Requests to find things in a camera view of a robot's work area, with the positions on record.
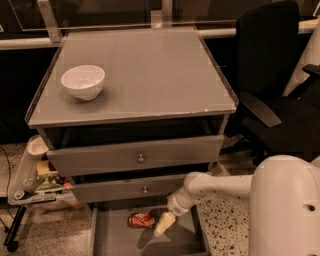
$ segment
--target black office chair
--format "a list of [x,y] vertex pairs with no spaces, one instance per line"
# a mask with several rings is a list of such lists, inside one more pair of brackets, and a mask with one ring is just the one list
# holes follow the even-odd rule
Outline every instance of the black office chair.
[[320,109],[308,100],[299,100],[301,94],[308,94],[310,85],[318,83],[320,68],[306,66],[304,70],[310,74],[306,82],[289,97],[281,96],[296,63],[298,22],[294,1],[258,7],[237,21],[234,90],[240,102],[226,135],[244,135],[254,149],[255,164],[276,154],[307,161],[320,155]]

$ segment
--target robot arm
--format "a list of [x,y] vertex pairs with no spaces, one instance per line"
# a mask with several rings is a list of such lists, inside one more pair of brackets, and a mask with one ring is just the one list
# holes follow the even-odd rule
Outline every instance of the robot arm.
[[320,169],[292,156],[263,161],[254,175],[212,177],[190,173],[168,197],[159,236],[209,194],[249,198],[249,255],[320,256]]
[[252,175],[214,177],[191,172],[184,179],[184,186],[168,197],[168,210],[181,216],[213,193],[248,199],[251,180]]

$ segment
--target cart wheel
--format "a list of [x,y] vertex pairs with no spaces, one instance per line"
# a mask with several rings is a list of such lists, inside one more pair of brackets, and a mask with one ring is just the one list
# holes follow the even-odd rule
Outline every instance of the cart wheel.
[[14,252],[18,249],[18,247],[19,247],[18,241],[13,241],[9,245],[7,245],[7,251]]

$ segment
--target snack package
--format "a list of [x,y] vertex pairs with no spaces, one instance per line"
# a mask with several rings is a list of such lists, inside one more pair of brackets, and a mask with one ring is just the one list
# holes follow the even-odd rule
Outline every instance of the snack package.
[[150,213],[132,213],[128,219],[128,226],[131,228],[152,228],[155,223]]

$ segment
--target drawer knob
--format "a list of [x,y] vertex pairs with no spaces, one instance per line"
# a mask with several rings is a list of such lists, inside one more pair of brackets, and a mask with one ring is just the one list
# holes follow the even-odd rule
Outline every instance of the drawer knob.
[[137,162],[138,162],[139,164],[143,164],[145,161],[146,161],[146,160],[145,160],[144,156],[143,156],[142,154],[140,154],[139,157],[138,157]]
[[147,187],[143,187],[142,189],[142,193],[143,194],[147,194],[149,191],[148,191],[148,188]]

